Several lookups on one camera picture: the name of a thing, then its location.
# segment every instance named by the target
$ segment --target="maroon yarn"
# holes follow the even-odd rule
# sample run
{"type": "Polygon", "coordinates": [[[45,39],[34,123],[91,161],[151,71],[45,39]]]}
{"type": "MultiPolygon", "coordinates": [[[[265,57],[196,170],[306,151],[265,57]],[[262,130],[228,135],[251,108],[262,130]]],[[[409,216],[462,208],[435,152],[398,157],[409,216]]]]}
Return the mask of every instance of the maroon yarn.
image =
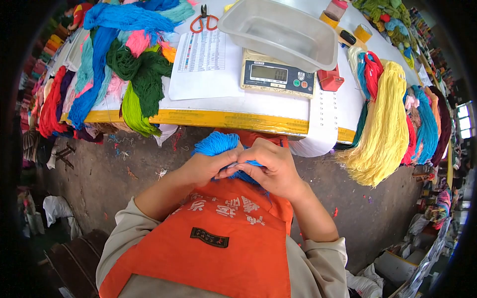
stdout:
{"type": "Polygon", "coordinates": [[[442,95],[442,93],[437,89],[435,86],[430,86],[431,92],[437,95],[439,98],[439,112],[441,114],[441,137],[439,138],[439,142],[437,143],[436,151],[431,158],[431,162],[434,166],[437,166],[444,155],[444,151],[446,150],[447,144],[449,143],[449,138],[451,134],[451,124],[450,124],[450,113],[447,109],[446,98],[442,95]]]}

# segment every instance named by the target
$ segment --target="clear plastic tub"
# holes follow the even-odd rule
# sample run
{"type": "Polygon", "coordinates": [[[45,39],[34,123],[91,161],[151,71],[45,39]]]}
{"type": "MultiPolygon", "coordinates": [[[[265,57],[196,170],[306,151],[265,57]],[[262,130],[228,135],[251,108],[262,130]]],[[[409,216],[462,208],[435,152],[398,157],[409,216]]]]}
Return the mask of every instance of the clear plastic tub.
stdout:
{"type": "Polygon", "coordinates": [[[218,21],[232,41],[291,66],[315,72],[333,70],[338,35],[323,21],[270,0],[241,0],[218,21]]]}
{"type": "Polygon", "coordinates": [[[339,21],[347,8],[348,2],[344,0],[332,0],[325,11],[328,12],[328,14],[335,16],[339,21]]]}

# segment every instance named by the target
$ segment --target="tape roll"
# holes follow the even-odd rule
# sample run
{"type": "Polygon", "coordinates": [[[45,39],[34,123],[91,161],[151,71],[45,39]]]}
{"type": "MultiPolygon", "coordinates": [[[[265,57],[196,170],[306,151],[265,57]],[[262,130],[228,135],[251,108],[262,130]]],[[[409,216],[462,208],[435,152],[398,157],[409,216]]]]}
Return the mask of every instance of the tape roll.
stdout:
{"type": "Polygon", "coordinates": [[[359,40],[366,43],[371,38],[373,33],[368,27],[366,27],[366,25],[360,24],[354,31],[354,35],[359,38],[359,40]]]}
{"type": "Polygon", "coordinates": [[[321,13],[320,20],[330,25],[331,28],[333,29],[335,29],[338,26],[338,23],[340,22],[337,16],[327,11],[323,11],[321,13]]]}

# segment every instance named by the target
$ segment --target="orange apron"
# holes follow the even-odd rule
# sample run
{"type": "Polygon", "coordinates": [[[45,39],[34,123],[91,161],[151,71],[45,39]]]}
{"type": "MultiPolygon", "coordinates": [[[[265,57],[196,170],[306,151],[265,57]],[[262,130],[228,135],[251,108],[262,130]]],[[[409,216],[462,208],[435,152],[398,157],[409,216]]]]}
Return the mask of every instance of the orange apron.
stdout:
{"type": "MultiPolygon", "coordinates": [[[[258,133],[237,133],[251,146],[258,133]]],[[[286,137],[269,139],[288,146],[286,137]]],[[[239,179],[197,188],[187,202],[129,248],[106,275],[100,297],[118,297],[131,274],[161,278],[229,297],[290,297],[288,200],[239,179]]]]}

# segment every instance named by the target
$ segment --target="person's right hand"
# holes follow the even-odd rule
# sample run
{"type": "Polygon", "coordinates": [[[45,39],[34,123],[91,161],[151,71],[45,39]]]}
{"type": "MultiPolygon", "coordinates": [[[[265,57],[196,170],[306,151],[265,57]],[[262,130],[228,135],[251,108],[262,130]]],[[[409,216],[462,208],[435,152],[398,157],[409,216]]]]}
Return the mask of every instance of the person's right hand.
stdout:
{"type": "Polygon", "coordinates": [[[257,138],[251,148],[238,155],[237,162],[237,165],[223,170],[216,178],[225,178],[242,170],[267,191],[288,200],[301,196],[308,188],[298,176],[290,150],[268,140],[257,138]],[[247,160],[256,160],[266,168],[248,164],[247,160]]]}

